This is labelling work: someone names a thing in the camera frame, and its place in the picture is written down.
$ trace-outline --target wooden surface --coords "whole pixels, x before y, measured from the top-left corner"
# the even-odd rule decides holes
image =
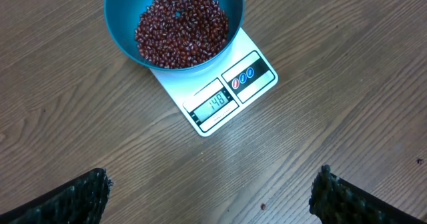
[[[115,46],[103,0],[0,0],[0,213],[105,167],[102,223],[319,223],[328,163],[427,221],[427,0],[246,4],[280,80],[202,138]]]

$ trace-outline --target scale control panel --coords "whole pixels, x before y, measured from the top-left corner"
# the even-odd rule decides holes
[[[252,51],[183,103],[201,135],[208,136],[277,83],[271,65]]]

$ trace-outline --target blue bowl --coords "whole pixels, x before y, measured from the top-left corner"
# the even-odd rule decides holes
[[[245,0],[218,0],[221,9],[226,11],[229,17],[230,32],[228,33],[228,44],[210,60],[196,65],[206,65],[213,59],[221,55],[232,43],[236,37],[244,18],[244,2]],[[119,48],[131,59],[141,65],[152,69],[161,69],[164,71],[183,71],[192,69],[188,67],[183,69],[164,69],[150,63],[144,59],[138,52],[137,41],[133,39],[135,29],[138,26],[139,15],[141,15],[148,5],[151,5],[152,0],[105,0],[104,15],[105,22],[110,35]]]

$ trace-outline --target scale button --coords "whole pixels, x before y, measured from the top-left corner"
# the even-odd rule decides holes
[[[240,85],[239,80],[237,78],[233,79],[233,82],[232,82],[233,89],[239,88],[239,85]]]
[[[239,76],[239,80],[240,80],[240,83],[241,84],[244,84],[245,82],[246,82],[246,80],[247,80],[248,78],[246,77],[246,74],[245,73],[241,73],[240,74],[240,76]]]
[[[246,70],[246,75],[248,75],[248,78],[252,78],[254,76],[254,69],[249,67],[248,70]]]

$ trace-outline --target black object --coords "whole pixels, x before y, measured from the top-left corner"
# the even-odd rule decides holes
[[[0,215],[0,224],[99,223],[112,185],[106,170],[93,169]]]
[[[330,173],[325,165],[313,182],[310,213],[328,223],[404,223],[425,222],[379,200],[351,183]]]

